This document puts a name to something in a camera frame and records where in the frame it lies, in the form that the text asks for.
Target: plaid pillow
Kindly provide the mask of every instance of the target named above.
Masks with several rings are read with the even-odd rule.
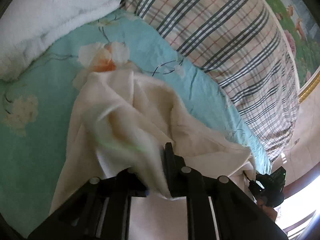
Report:
[[[230,97],[271,161],[298,111],[294,64],[262,0],[126,0],[169,44]]]

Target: teal bed sheet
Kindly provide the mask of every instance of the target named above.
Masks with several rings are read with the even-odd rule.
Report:
[[[49,212],[79,93],[74,79],[86,57],[113,42],[126,47],[139,71],[169,84],[195,118],[229,141],[249,146],[260,173],[271,171],[265,150],[223,90],[151,26],[117,10],[56,41],[17,81],[0,82],[0,212],[23,236]]]

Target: beige cloth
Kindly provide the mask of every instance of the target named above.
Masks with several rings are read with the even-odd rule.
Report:
[[[180,239],[187,228],[185,200],[158,196],[170,198],[159,151],[166,142],[205,176],[246,170],[254,179],[250,149],[192,117],[164,82],[130,70],[91,73],[74,103],[51,212],[90,178],[132,167],[153,193],[132,200],[130,238]]]

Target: silver screw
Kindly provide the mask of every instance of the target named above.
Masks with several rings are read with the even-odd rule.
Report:
[[[226,177],[226,176],[221,176],[221,177],[219,177],[219,181],[221,183],[228,183],[229,182],[229,178]]]
[[[181,171],[183,173],[190,173],[191,172],[191,168],[190,167],[187,167],[187,166],[184,166],[181,168]]]
[[[98,177],[93,177],[89,180],[90,184],[98,184],[100,179]]]

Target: green grass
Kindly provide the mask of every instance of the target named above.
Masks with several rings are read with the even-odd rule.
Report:
[[[270,5],[274,13],[281,13],[283,20],[280,24],[284,30],[288,30],[296,43],[296,65],[298,70],[300,87],[306,83],[306,74],[309,70],[313,74],[320,66],[320,44],[316,41],[312,41],[310,38],[308,41],[302,41],[298,35],[295,24],[291,18],[287,15],[287,9],[281,2],[281,0],[266,0]]]

